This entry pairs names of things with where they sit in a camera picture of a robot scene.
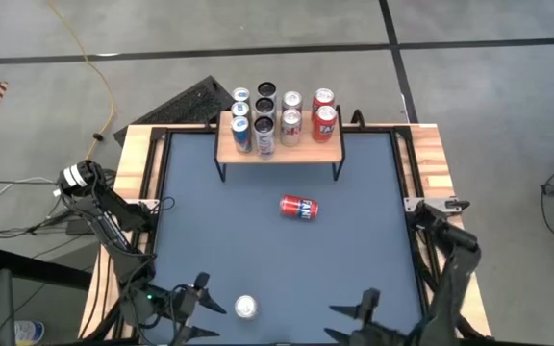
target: gray floor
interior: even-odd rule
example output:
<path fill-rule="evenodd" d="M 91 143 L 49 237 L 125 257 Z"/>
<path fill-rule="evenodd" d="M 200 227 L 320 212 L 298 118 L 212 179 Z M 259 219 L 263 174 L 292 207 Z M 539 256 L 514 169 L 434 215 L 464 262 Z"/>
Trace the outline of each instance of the gray floor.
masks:
<path fill-rule="evenodd" d="M 388 40 L 374 0 L 55 3 L 90 53 Z M 389 3 L 402 42 L 554 37 L 554 0 Z M 73 40 L 44 1 L 0 0 L 0 58 L 72 54 L 78 54 Z M 554 171 L 554 46 L 402 55 L 419 120 L 440 124 L 456 191 L 472 202 L 465 221 L 485 254 L 478 272 L 492 333 L 554 344 L 554 237 L 541 220 L 538 187 Z M 229 89 L 270 80 L 281 90 L 310 95 L 326 86 L 336 91 L 345 113 L 358 108 L 368 120 L 405 119 L 386 51 L 97 66 L 116 98 L 114 129 L 210 74 Z M 0 107 L 0 179 L 55 179 L 84 157 L 90 135 L 109 109 L 92 71 L 81 63 L 0 65 L 2 80 L 10 88 Z M 95 159 L 116 168 L 119 153 L 108 137 Z M 49 188 L 15 187 L 0 198 L 0 229 L 32 224 L 53 203 Z M 548 214 L 554 225 L 554 200 L 548 201 Z M 31 256 L 66 240 L 64 235 L 19 237 L 0 240 L 0 247 Z M 44 258 L 78 254 L 92 243 L 90 237 L 74 241 Z M 45 319 L 62 338 L 73 337 L 83 293 L 70 292 L 66 297 L 76 294 L 76 299 L 59 305 L 42 294 L 22 317 Z"/>

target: table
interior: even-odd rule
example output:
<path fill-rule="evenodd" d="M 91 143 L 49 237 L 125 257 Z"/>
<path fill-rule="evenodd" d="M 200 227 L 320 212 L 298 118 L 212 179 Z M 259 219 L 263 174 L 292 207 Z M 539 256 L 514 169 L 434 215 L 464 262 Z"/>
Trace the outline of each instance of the table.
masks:
<path fill-rule="evenodd" d="M 416 196 L 416 176 L 420 178 L 418 190 L 421 190 L 426 197 L 449 197 L 454 195 L 450 174 L 441 146 L 439 130 L 436 125 L 367 124 L 366 126 L 395 129 L 399 133 L 405 134 L 405 136 L 398 136 L 397 142 L 400 148 L 401 163 L 409 196 Z M 169 125 L 166 127 L 174 130 L 187 129 L 195 132 L 207 130 L 206 126 L 203 125 Z M 210 129 L 214 130 L 215 127 L 215 125 L 211 125 Z M 359 127 L 358 124 L 343 124 L 343 129 L 348 131 L 357 127 Z M 131 126 L 128 130 L 114 184 L 116 192 L 124 198 L 157 198 L 162 188 L 160 186 L 162 182 L 160 182 L 159 177 L 164 165 L 163 152 L 166 143 L 161 139 L 164 131 L 157 129 L 164 129 L 164 125 L 137 125 Z M 411 138 L 411 143 L 413 144 L 410 150 L 408 150 L 407 146 L 407 137 Z M 415 156 L 416 164 L 410 165 L 410 157 L 413 156 Z M 459 217 L 455 217 L 451 221 L 458 225 L 461 223 Z M 141 236 L 138 247 L 144 250 L 146 242 L 146 237 Z M 101 265 L 104 271 L 104 268 L 107 267 L 108 256 L 104 249 L 101 251 L 103 252 Z M 98 325 L 103 306 L 106 310 L 110 309 L 117 298 L 114 280 L 110 280 L 108 288 L 104 288 L 106 276 L 102 275 L 101 278 L 94 276 L 88 294 L 86 313 L 83 317 L 82 326 L 85 326 L 89 320 L 89 313 L 94 303 L 93 299 L 98 280 L 100 281 L 100 289 L 97 295 L 98 301 L 93 318 L 89 321 L 86 334 L 92 332 Z M 476 330 L 483 334 L 490 333 L 475 275 L 472 276 L 462 314 Z M 131 334 L 131 328 L 123 328 L 123 336 Z"/>

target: wooden table frame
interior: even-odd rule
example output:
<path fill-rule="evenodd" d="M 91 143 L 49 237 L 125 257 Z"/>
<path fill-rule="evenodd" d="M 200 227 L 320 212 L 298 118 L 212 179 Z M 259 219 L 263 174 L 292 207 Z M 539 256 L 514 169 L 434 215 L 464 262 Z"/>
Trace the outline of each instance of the wooden table frame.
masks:
<path fill-rule="evenodd" d="M 365 124 L 360 113 L 355 113 L 352 121 L 355 123 L 342 124 L 344 133 L 369 132 L 370 129 L 371 132 L 395 134 L 393 148 L 395 149 L 395 160 L 400 158 L 401 162 L 396 166 L 397 170 L 402 170 L 399 175 L 404 180 L 400 182 L 404 196 L 438 198 L 454 196 L 437 125 Z M 164 148 L 167 148 L 169 136 L 166 136 L 166 133 L 168 131 L 215 133 L 218 128 L 215 124 L 130 126 L 114 182 L 114 190 L 123 198 L 160 198 L 162 191 L 161 173 L 164 171 L 166 158 Z M 453 217 L 450 221 L 463 227 L 461 217 Z M 152 251 L 153 241 L 149 236 L 129 237 L 141 251 Z M 441 254 L 437 251 L 427 251 L 424 243 L 416 237 L 415 241 L 424 261 L 431 267 L 432 271 L 437 270 L 439 273 L 443 264 Z M 110 260 L 108 253 L 103 247 L 100 251 L 102 251 L 101 263 L 96 262 L 96 265 L 107 268 Z M 98 281 L 100 285 L 96 294 Z M 106 287 L 106 282 L 107 275 L 102 275 L 100 278 L 94 275 L 92 278 L 81 329 L 87 324 L 94 303 L 97 304 L 95 304 L 95 312 L 93 317 L 90 318 L 85 334 L 79 335 L 80 337 L 92 333 L 101 322 L 100 316 L 106 315 L 106 312 L 111 309 L 118 299 L 115 280 L 110 280 L 108 287 Z M 424 283 L 418 284 L 423 287 L 422 290 L 419 288 L 419 294 L 421 300 L 424 300 L 425 303 L 421 305 L 422 311 L 426 311 L 425 305 L 428 305 L 432 292 L 428 286 L 424 286 Z M 478 332 L 490 334 L 475 274 L 471 277 L 461 313 Z M 112 337 L 113 334 L 117 338 L 137 337 L 133 328 L 121 322 L 115 325 L 108 338 Z"/>

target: metal bracket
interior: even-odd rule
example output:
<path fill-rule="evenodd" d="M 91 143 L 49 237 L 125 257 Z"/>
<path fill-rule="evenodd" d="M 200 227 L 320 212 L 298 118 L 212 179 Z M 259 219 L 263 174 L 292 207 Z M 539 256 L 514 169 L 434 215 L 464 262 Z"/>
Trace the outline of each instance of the metal bracket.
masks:
<path fill-rule="evenodd" d="M 416 209 L 418 202 L 424 201 L 427 205 L 449 215 L 457 215 L 469 207 L 468 201 L 459 201 L 456 197 L 449 198 L 423 198 L 423 197 L 408 197 L 403 199 L 405 212 L 411 212 Z"/>

